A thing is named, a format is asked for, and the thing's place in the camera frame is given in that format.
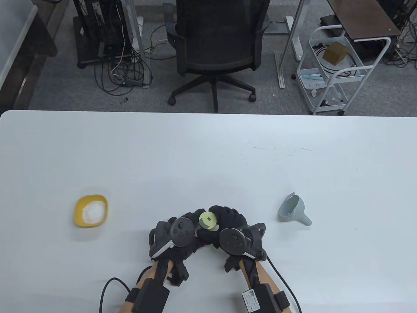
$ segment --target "yellow bowl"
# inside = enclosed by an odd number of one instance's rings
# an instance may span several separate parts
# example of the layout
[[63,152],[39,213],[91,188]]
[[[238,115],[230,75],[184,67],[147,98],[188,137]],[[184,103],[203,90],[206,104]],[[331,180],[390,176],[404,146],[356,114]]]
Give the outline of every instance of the yellow bowl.
[[[87,224],[83,221],[83,209],[90,204],[93,201],[101,201],[104,202],[104,205],[106,207],[106,210],[104,212],[104,218],[98,223],[95,224]],[[75,205],[75,213],[74,213],[74,222],[80,226],[80,227],[95,227],[99,226],[104,223],[104,221],[107,218],[107,210],[108,210],[108,204],[107,199],[100,195],[100,194],[92,194],[89,196],[82,197],[77,201],[77,204]]]

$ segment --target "yellow-green disc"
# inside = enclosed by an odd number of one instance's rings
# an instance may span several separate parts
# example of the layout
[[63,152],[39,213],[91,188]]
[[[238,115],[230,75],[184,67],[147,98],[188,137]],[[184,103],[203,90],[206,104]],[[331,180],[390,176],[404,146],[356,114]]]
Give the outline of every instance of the yellow-green disc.
[[204,212],[203,214],[200,215],[200,218],[198,219],[198,223],[200,224],[201,228],[210,230],[216,227],[217,219],[214,213]]

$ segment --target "black wrist strap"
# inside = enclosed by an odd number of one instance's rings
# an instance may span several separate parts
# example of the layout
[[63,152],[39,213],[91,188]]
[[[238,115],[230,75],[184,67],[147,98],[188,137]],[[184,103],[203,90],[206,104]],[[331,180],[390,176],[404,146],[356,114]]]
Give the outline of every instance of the black wrist strap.
[[288,298],[286,297],[286,294],[283,290],[277,293],[274,297],[281,312],[284,311],[287,307],[289,307]]
[[174,268],[171,271],[172,277],[170,279],[171,285],[179,286],[184,280],[187,280],[190,274],[188,273],[184,262],[175,262]]
[[248,275],[249,284],[251,288],[256,287],[260,284],[258,269],[256,268],[256,261],[249,257],[242,258],[243,265],[245,267],[246,274]]
[[241,260],[242,260],[242,257],[240,257],[240,256],[230,255],[227,258],[226,263],[224,264],[224,270],[226,271],[226,273],[230,272],[232,270],[232,268],[235,271],[240,270],[239,262]]
[[158,260],[158,265],[156,266],[155,281],[161,285],[163,285],[166,274],[168,272],[168,263],[169,260],[160,259]]
[[138,297],[140,289],[139,288],[132,288],[129,292],[128,296],[126,297],[125,301],[135,303],[136,298]]

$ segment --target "white cotton ball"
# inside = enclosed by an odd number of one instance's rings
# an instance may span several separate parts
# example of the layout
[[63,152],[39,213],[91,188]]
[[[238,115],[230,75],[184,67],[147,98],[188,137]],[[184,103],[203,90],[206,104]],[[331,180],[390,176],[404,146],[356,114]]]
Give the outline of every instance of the white cotton ball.
[[83,221],[86,224],[96,224],[104,219],[106,204],[102,201],[92,201],[83,209]]

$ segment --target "white rolling cart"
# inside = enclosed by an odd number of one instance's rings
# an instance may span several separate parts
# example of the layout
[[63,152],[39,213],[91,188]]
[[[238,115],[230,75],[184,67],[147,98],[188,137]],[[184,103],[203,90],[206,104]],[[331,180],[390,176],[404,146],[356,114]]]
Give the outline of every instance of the white rolling cart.
[[[350,41],[345,37],[344,30],[339,37],[313,39],[317,32],[333,28],[343,27],[342,25],[329,25],[319,27],[313,31],[307,43],[306,49],[304,50],[305,53],[300,61],[300,64],[297,68],[297,73],[295,75],[295,78],[298,81],[301,90],[307,100],[307,105],[309,106],[312,115],[315,115],[317,112],[334,110],[340,110],[338,114],[343,115],[391,43],[391,39],[389,37],[354,40],[355,42],[374,40],[385,41],[384,48],[376,60],[373,62],[373,64],[364,66],[361,59],[353,49]],[[329,65],[329,63],[323,60],[322,54],[317,55],[316,51],[318,49],[315,48],[321,45],[331,45],[334,42],[339,42],[349,49],[348,55],[346,55],[344,60],[338,64],[337,67]],[[312,55],[315,68],[301,69],[307,53]],[[315,76],[318,79],[311,79],[311,76]],[[355,81],[360,81],[360,84],[351,98],[348,99],[342,89],[342,84]]]

